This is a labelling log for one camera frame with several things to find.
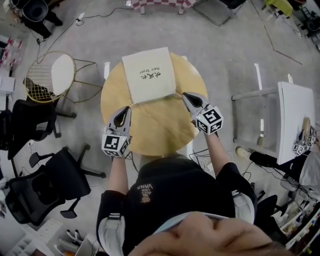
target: gray floor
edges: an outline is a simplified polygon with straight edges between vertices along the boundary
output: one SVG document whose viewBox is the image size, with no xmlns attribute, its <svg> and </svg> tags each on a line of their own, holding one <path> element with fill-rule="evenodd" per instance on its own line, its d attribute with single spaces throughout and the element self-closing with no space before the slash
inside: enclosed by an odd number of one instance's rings
<svg viewBox="0 0 320 256">
<path fill-rule="evenodd" d="M 40 55 L 46 52 L 61 32 L 84 9 L 86 9 L 85 16 L 93 16 L 108 14 L 115 7 L 124 7 L 124 1 L 118 0 L 94 0 L 88 3 L 88 0 L 79 0 L 75 5 L 74 1 L 67 0 L 55 9 L 64 25 L 56 27 L 53 37 L 41 43 Z M 84 73 L 88 82 L 96 82 L 101 86 L 105 62 L 110 62 L 112 69 L 121 61 L 122 56 L 160 47 L 168 47 L 171 52 L 186 56 L 203 77 L 209 100 L 222 112 L 225 123 L 219 132 L 220 139 L 226 150 L 232 153 L 233 161 L 238 165 L 240 172 L 244 172 L 250 162 L 235 154 L 237 145 L 233 143 L 233 114 L 237 114 L 240 120 L 242 118 L 246 120 L 244 122 L 247 123 L 246 128 L 242 126 L 240 129 L 256 141 L 259 135 L 257 128 L 260 125 L 259 100 L 239 104 L 235 113 L 230 99 L 231 95 L 237 93 L 258 90 L 254 63 L 260 66 L 264 87 L 274 87 L 278 81 L 287 81 L 290 73 L 295 84 L 314 89 L 317 108 L 320 99 L 320 89 L 317 86 L 320 76 L 317 70 L 320 63 L 319 52 L 310 40 L 294 34 L 282 18 L 273 17 L 267 20 L 269 14 L 261 11 L 262 1 L 255 0 L 254 4 L 261 17 L 251 1 L 248 1 L 234 19 L 221 28 L 215 27 L 193 9 L 186 10 L 184 15 L 178 15 L 177 9 L 168 6 L 147 6 L 145 15 L 140 15 L 139 11 L 116 10 L 110 17 L 85 19 L 82 26 L 72 25 L 50 50 L 64 51 L 74 58 L 97 62 L 100 77 L 97 78 L 97 71 L 93 68 Z M 220 6 L 213 10 L 213 16 L 222 18 Z M 294 26 L 292 19 L 286 22 Z M 264 25 L 274 48 L 302 65 L 273 51 Z M 38 51 L 38 45 L 31 34 L 25 45 L 22 63 L 15 72 L 14 101 L 26 98 L 22 81 L 29 65 L 36 59 Z M 71 97 L 83 99 L 94 92 L 91 87 L 77 84 L 72 88 Z M 77 156 L 82 145 L 88 143 L 91 145 L 91 150 L 84 157 L 83 164 L 107 174 L 105 180 L 88 177 L 89 184 L 107 188 L 111 159 L 101 151 L 104 123 L 100 112 L 100 95 L 80 104 L 67 101 L 64 110 L 76 112 L 77 118 L 72 120 L 58 117 L 62 138 L 55 139 L 52 134 L 45 140 L 33 144 L 31 149 L 26 145 L 15 157 L 17 169 L 25 167 L 29 172 L 34 172 L 38 168 L 31 169 L 28 164 L 31 150 L 48 154 L 57 152 L 63 146 L 69 146 Z M 204 137 L 199 134 L 194 140 L 194 150 L 205 148 Z M 134 157 L 135 162 L 139 163 L 140 157 L 138 155 Z M 279 200 L 285 202 L 287 192 L 280 187 L 277 179 L 254 165 L 251 165 L 249 171 L 252 173 L 250 182 L 256 183 L 257 191 L 264 189 L 267 195 L 276 193 L 280 197 Z M 129 183 L 132 185 L 137 172 L 129 160 L 127 172 Z M 71 229 L 78 228 L 83 233 L 94 233 L 102 192 L 100 187 L 92 188 L 91 194 L 82 198 L 76 207 L 78 217 L 73 220 L 64 219 L 59 213 L 61 209 L 68 208 L 72 202 L 57 207 L 49 216 L 65 223 L 66 227 Z"/>
</svg>

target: forearm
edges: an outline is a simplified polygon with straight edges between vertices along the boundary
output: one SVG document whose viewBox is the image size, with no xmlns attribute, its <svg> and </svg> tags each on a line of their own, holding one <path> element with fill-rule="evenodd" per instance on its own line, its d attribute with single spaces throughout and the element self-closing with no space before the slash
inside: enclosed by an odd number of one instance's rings
<svg viewBox="0 0 320 256">
<path fill-rule="evenodd" d="M 224 165 L 230 162 L 229 156 L 215 133 L 211 135 L 205 134 L 204 136 L 209 149 L 213 170 L 215 176 L 217 176 Z"/>
<path fill-rule="evenodd" d="M 124 195 L 127 194 L 129 186 L 124 157 L 113 158 L 107 189 L 118 191 Z"/>
</svg>

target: round wooden table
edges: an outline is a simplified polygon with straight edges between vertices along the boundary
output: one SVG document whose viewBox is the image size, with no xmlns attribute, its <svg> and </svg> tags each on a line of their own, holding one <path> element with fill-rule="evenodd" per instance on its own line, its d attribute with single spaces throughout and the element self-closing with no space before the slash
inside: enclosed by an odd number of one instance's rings
<svg viewBox="0 0 320 256">
<path fill-rule="evenodd" d="M 191 63 L 172 52 L 170 57 L 177 94 L 131 107 L 129 149 L 134 153 L 165 156 L 183 148 L 196 135 L 191 115 L 180 95 L 194 92 L 208 97 L 206 85 Z M 104 123 L 108 123 L 114 111 L 132 104 L 124 64 L 119 62 L 110 72 L 101 93 Z"/>
</svg>

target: shirt logo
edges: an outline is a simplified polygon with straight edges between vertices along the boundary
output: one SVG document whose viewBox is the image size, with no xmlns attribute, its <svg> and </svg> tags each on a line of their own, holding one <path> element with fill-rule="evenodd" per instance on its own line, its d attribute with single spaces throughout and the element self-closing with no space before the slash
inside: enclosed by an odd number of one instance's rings
<svg viewBox="0 0 320 256">
<path fill-rule="evenodd" d="M 154 189 L 151 184 L 144 184 L 137 187 L 138 190 L 141 191 L 141 203 L 149 203 L 151 201 L 150 195 L 152 194 L 152 190 Z"/>
</svg>

